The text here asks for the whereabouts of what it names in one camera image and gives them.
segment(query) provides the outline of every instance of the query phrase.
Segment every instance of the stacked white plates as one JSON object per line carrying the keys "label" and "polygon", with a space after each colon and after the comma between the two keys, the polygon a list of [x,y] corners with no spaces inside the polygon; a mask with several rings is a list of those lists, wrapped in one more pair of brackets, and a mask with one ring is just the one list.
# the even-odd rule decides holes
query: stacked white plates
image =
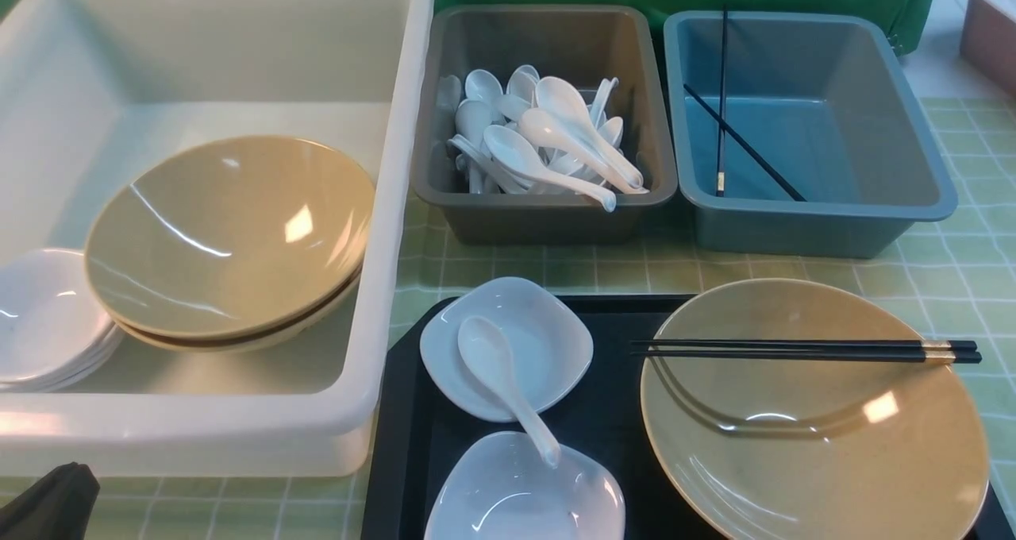
{"label": "stacked white plates", "polygon": [[0,393],[45,393],[99,369],[123,340],[79,251],[33,250],[0,267]]}

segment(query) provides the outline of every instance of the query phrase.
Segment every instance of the utensil bin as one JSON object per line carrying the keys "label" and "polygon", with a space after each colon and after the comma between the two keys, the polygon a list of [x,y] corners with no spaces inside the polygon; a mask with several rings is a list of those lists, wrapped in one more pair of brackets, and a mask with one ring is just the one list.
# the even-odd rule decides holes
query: utensil bin
{"label": "utensil bin", "polygon": [[[621,116],[621,151],[635,158],[649,192],[618,195],[606,212],[578,195],[468,194],[446,140],[455,134],[456,103],[443,101],[443,77],[490,70],[504,83],[530,63],[541,76],[580,88],[618,77],[608,116]],[[649,208],[677,192],[674,146],[645,16],[612,5],[461,5],[434,18],[421,95],[412,188],[440,208],[465,244],[593,244],[630,238]]]}
{"label": "utensil bin", "polygon": [[804,195],[796,202],[727,136],[716,196],[721,12],[663,29],[681,191],[711,250],[871,258],[956,190],[881,31],[853,16],[731,12],[726,121]]}
{"label": "utensil bin", "polygon": [[5,218],[0,264],[34,248],[82,248],[120,189],[215,139],[277,134],[334,146],[367,171],[376,195],[361,287],[333,313],[249,353],[170,352],[128,338],[63,393],[0,396],[11,421],[0,425],[0,474],[41,475],[62,459],[105,476],[357,470],[387,349],[433,1],[16,5],[0,23],[0,212],[17,214]]}
{"label": "utensil bin", "polygon": [[1016,98],[1016,5],[1006,0],[969,0],[959,53]]}

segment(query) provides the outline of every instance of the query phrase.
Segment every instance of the blue plastic bin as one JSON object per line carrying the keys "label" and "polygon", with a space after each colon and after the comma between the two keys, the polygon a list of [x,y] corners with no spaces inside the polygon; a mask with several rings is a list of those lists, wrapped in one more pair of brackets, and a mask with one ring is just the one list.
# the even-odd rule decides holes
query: blue plastic bin
{"label": "blue plastic bin", "polygon": [[853,16],[731,12],[726,121],[806,198],[796,202],[726,135],[716,196],[721,12],[663,27],[681,191],[710,250],[871,258],[956,207],[917,101],[882,31]]}

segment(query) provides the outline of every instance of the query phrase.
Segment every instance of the stacked bowls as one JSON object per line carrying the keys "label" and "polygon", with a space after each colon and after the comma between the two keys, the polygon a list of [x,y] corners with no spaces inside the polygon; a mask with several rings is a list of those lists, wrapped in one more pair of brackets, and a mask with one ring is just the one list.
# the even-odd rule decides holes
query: stacked bowls
{"label": "stacked bowls", "polygon": [[88,292],[80,251],[31,250],[0,267],[0,393],[76,383],[122,340]]}
{"label": "stacked bowls", "polygon": [[186,151],[117,193],[85,271],[127,334],[182,352],[299,334],[359,283],[374,185],[353,159],[280,136]]}

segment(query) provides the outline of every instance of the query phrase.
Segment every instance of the gray plastic bin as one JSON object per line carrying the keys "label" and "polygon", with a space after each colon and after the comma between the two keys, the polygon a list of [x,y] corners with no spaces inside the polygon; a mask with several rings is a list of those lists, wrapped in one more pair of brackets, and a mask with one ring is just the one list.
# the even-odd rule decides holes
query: gray plastic bin
{"label": "gray plastic bin", "polygon": [[[468,194],[445,141],[454,113],[439,106],[441,77],[463,79],[474,68],[502,83],[523,63],[542,76],[591,88],[605,77],[620,83],[607,113],[625,122],[622,152],[635,158],[650,192],[618,195],[606,212],[576,195]],[[460,5],[434,18],[427,77],[421,95],[412,188],[440,208],[465,244],[618,243],[638,230],[650,207],[677,192],[677,167],[656,59],[645,16],[613,5]]]}
{"label": "gray plastic bin", "polygon": [[807,202],[795,202],[727,136],[716,191],[720,12],[663,28],[682,193],[696,240],[737,252],[871,258],[956,190],[882,31],[852,16],[731,12],[726,120]]}

